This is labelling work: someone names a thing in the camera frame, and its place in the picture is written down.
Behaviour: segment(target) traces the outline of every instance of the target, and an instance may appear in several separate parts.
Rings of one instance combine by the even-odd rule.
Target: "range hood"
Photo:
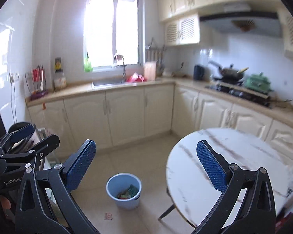
[[[281,38],[277,13],[242,11],[200,17],[200,21],[221,33],[244,33]]]

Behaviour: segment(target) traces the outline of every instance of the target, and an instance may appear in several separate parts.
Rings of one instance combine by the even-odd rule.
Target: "metal pivot screw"
[[[267,173],[267,170],[266,170],[265,168],[263,168],[263,167],[260,168],[259,171],[260,171],[262,174],[266,174],[266,173]]]
[[[230,168],[232,169],[232,170],[237,170],[237,169],[239,169],[239,166],[236,164],[236,163],[232,163],[231,165],[230,165]]]
[[[26,172],[27,173],[31,173],[31,171],[32,171],[32,168],[31,167],[29,167],[29,168],[26,169]]]
[[[54,169],[59,170],[62,168],[62,164],[61,163],[57,163],[54,167]]]

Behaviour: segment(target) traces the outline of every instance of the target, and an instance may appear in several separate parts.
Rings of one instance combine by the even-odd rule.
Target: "blue bucket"
[[[116,198],[120,192],[126,190],[128,187],[130,187],[130,185],[134,185],[139,189],[139,192],[136,194],[136,196],[127,200]],[[116,202],[116,205],[128,210],[138,207],[140,202],[139,198],[141,189],[142,184],[140,179],[130,173],[117,174],[111,177],[106,184],[106,192]]]

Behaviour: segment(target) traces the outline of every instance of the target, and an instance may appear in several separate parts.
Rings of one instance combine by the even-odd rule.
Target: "stainless steel sink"
[[[101,85],[109,85],[109,84],[120,84],[125,83],[126,81],[123,78],[116,78],[116,79],[106,79],[106,80],[98,80],[92,82],[94,86],[101,86]]]

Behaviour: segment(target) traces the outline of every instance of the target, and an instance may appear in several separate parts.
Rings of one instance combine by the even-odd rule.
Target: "green plant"
[[[84,60],[84,68],[85,68],[85,72],[92,72],[93,71],[91,61],[89,61],[88,54],[87,54],[87,58],[85,58],[85,60]]]

